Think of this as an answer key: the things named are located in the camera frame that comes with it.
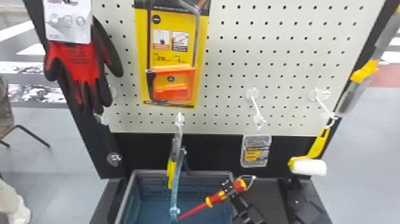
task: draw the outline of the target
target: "yellow roller handle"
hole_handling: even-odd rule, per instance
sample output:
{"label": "yellow roller handle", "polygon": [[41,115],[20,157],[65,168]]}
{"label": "yellow roller handle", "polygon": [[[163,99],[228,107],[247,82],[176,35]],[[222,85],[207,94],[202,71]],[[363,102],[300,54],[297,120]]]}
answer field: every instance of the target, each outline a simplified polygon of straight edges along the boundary
{"label": "yellow roller handle", "polygon": [[172,189],[172,181],[174,179],[175,169],[176,162],[169,159],[167,163],[168,189]]}
{"label": "yellow roller handle", "polygon": [[362,68],[353,72],[350,80],[357,83],[363,82],[366,77],[373,74],[375,71],[378,71],[377,66],[378,60],[369,60]]}
{"label": "yellow roller handle", "polygon": [[318,157],[322,153],[322,150],[324,149],[326,140],[328,139],[328,136],[329,136],[329,132],[330,132],[330,128],[329,127],[323,128],[321,130],[319,136],[317,136],[317,138],[315,139],[314,143],[312,144],[312,146],[311,146],[311,148],[310,148],[310,150],[309,150],[307,155],[290,158],[289,162],[287,163],[289,168],[291,170],[293,170],[293,165],[295,164],[295,162],[297,160],[303,160],[303,159],[306,159],[306,158],[316,158],[316,157]]}

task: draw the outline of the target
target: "red screwdriver handle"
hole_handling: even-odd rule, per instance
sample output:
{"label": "red screwdriver handle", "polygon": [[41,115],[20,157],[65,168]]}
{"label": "red screwdriver handle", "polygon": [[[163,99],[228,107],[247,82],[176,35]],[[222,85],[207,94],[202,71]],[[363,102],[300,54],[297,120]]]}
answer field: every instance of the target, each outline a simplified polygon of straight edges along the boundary
{"label": "red screwdriver handle", "polygon": [[[237,193],[243,192],[247,188],[247,184],[243,179],[237,179],[232,184]],[[225,199],[226,199],[226,194],[224,191],[221,190],[205,198],[205,203],[207,204],[208,207],[212,208],[215,204],[221,203]]]}

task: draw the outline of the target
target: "white shoe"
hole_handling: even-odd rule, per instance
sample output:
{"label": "white shoe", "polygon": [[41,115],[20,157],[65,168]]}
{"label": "white shoe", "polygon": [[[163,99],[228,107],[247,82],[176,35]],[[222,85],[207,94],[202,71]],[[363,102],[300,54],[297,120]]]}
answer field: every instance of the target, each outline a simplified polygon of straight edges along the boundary
{"label": "white shoe", "polygon": [[8,224],[28,224],[30,222],[32,212],[25,206],[22,196],[18,195],[18,198],[20,205],[15,213],[7,215]]}

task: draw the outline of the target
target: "basket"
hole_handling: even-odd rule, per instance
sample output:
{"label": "basket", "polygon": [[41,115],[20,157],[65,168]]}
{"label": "basket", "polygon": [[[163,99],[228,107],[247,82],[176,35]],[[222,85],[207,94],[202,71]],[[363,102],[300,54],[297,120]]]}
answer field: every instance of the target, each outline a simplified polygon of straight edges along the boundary
{"label": "basket", "polygon": [[0,137],[14,126],[14,115],[8,99],[8,82],[0,76]]}
{"label": "basket", "polygon": [[[193,172],[181,174],[178,208],[181,214],[204,202],[205,197],[221,190],[220,184],[232,176],[229,172]],[[169,224],[170,190],[165,171],[135,170],[129,180],[115,224]],[[233,210],[228,201],[204,209],[179,223],[232,224]]]}

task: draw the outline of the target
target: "chair leg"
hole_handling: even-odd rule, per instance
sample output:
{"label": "chair leg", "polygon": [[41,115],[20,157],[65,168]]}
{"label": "chair leg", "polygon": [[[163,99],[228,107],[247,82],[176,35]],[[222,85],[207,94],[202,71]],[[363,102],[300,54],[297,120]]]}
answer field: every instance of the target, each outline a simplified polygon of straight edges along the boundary
{"label": "chair leg", "polygon": [[22,126],[22,125],[16,125],[15,127],[19,127],[21,130],[23,130],[24,132],[26,132],[28,135],[32,136],[33,138],[35,138],[36,140],[38,140],[40,143],[44,144],[47,146],[47,148],[50,148],[50,144],[48,144],[47,142],[45,142],[42,138],[38,137],[37,135],[35,135],[33,132],[31,132],[30,130],[28,130],[26,127]]}
{"label": "chair leg", "polygon": [[0,140],[0,144],[4,145],[4,146],[7,147],[7,148],[10,147],[9,143],[7,143],[7,142],[5,142],[5,141],[3,141],[3,140]]}

